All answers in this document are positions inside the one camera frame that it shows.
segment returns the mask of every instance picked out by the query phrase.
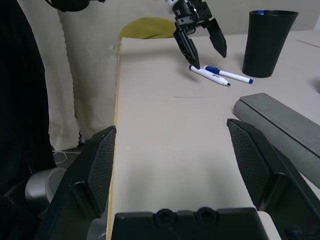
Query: white marker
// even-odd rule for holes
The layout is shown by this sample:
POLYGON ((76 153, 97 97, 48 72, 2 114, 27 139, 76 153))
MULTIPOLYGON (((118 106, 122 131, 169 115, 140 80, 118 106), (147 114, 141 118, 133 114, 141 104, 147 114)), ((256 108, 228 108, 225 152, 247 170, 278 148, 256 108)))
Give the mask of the white marker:
POLYGON ((212 72, 209 72, 205 69, 202 69, 202 68, 196 69, 192 65, 189 66, 189 69, 191 70, 191 72, 199 74, 199 75, 201 75, 201 76, 203 76, 203 77, 205 77, 205 78, 207 78, 217 84, 221 84, 223 86, 231 86, 231 84, 225 78, 218 76, 218 75, 215 75, 212 72))
POLYGON ((220 69, 214 67, 214 66, 204 66, 203 67, 205 70, 213 73, 213 74, 219 74, 221 76, 225 76, 231 79, 235 79, 247 84, 253 84, 254 81, 251 78, 245 77, 245 76, 240 76, 231 72, 227 72, 227 71, 221 71, 220 69))

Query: cup rim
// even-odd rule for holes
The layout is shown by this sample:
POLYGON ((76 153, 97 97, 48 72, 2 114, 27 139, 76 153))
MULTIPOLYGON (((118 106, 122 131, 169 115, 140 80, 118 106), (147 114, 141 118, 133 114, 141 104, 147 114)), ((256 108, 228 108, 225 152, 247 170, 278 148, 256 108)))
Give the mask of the cup rim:
POLYGON ((299 13, 296 11, 289 11, 289 10, 254 10, 249 12, 252 15, 262 15, 262 16, 294 16, 298 15, 299 13))

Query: wooden board edge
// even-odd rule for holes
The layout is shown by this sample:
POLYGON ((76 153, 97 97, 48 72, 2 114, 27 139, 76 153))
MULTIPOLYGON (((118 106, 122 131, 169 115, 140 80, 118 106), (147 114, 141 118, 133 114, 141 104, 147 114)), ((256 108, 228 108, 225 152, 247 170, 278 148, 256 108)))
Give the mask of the wooden board edge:
MULTIPOLYGON (((114 125, 118 125, 118 104, 119 104, 119 89, 120 89, 120 72, 121 72, 121 54, 122 54, 122 42, 119 42, 118 47, 118 72, 116 80, 116 95, 115 95, 115 111, 114 111, 114 125)), ((109 188, 109 200, 108 200, 108 214, 106 222, 106 240, 111 240, 112 229, 112 206, 113 206, 113 191, 114 191, 114 176, 115 176, 115 159, 116 159, 116 146, 114 146, 114 156, 113 156, 113 167, 112 167, 112 177, 109 188)))

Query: cable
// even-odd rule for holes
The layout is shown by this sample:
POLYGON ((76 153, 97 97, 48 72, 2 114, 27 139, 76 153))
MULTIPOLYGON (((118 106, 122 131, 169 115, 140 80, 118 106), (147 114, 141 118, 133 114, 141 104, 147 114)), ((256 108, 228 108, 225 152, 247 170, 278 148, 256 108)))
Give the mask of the cable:
POLYGON ((73 151, 55 151, 53 150, 53 156, 56 155, 56 154, 64 154, 65 156, 65 160, 63 161, 59 161, 59 162, 56 162, 55 164, 63 164, 65 163, 67 160, 68 160, 68 155, 67 154, 80 154, 81 152, 73 152, 73 151))
POLYGON ((80 154, 81 152, 75 152, 75 151, 52 151, 53 153, 61 153, 61 154, 63 154, 63 153, 66 153, 66 154, 80 154))

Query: white table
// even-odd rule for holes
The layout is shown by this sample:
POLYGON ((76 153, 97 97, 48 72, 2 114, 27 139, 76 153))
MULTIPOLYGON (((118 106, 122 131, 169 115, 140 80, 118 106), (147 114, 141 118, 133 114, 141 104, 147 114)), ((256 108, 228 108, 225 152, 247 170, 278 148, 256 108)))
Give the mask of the white table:
MULTIPOLYGON (((226 40, 223 59, 208 37, 193 38, 200 64, 243 75, 247 36, 226 40)), ((241 96, 267 93, 320 125, 318 32, 291 32, 272 77, 252 85, 218 85, 188 66, 174 39, 122 40, 108 229, 119 212, 253 207, 226 127, 241 96)), ((280 239, 271 218, 259 216, 280 239)))

